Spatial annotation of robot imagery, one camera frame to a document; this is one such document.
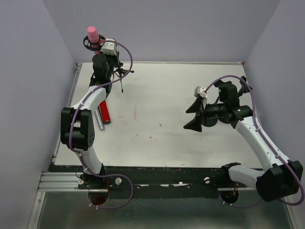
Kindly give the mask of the black tripod shock mount stand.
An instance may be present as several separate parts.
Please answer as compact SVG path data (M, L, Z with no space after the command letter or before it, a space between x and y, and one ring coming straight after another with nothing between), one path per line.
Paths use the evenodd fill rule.
M108 62L106 60L106 56L101 52L101 44L105 42L106 38L99 35L100 38L100 46L98 50L100 51L99 54L94 54L92 57L92 68L93 74L90 79L89 86L102 86L106 90L106 94L109 95L111 92L112 84L115 82L114 77L118 77L118 81L121 82L124 77L126 77L129 73L133 73L132 67L130 66L129 69L123 68L123 63L121 62L121 67L116 69L114 72L110 69ZM116 40L114 43L117 46L121 46L126 50L129 54L131 59L131 64L133 64L133 59L130 51L123 46L122 44L118 43ZM93 48L90 48L88 36L83 39L83 45L86 49L93 51Z

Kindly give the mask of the pink microphone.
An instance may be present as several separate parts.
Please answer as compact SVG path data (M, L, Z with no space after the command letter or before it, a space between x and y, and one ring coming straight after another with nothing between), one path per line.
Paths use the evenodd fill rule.
M94 26L89 26L87 28L87 35L89 39L90 48L93 48L94 54L99 54L98 50L100 46L100 38L97 29Z

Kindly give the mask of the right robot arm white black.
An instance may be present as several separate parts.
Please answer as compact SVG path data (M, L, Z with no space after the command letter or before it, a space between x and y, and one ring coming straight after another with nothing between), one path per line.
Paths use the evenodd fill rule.
M207 102L207 89L196 87L195 102L186 110L194 113L194 119L188 122L184 129L197 132L202 127L212 127L217 121L230 124L248 143L258 158L262 170L247 168L240 163L230 163L222 166L227 180L242 183L254 188L266 202L303 192L301 177L303 166L299 161L290 160L272 142L255 117L254 110L247 105L240 105L240 96L251 91L244 80L240 80L238 90L231 82L221 80L214 83L218 89L220 103Z

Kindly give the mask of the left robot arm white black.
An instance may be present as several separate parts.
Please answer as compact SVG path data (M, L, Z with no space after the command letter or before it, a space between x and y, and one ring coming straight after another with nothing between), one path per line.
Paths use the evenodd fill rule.
M103 163L93 148L95 130L92 114L110 94L113 84L111 78L121 66L118 51L95 54L87 93L72 107L61 110L60 141L77 155L84 173L88 175L106 175Z

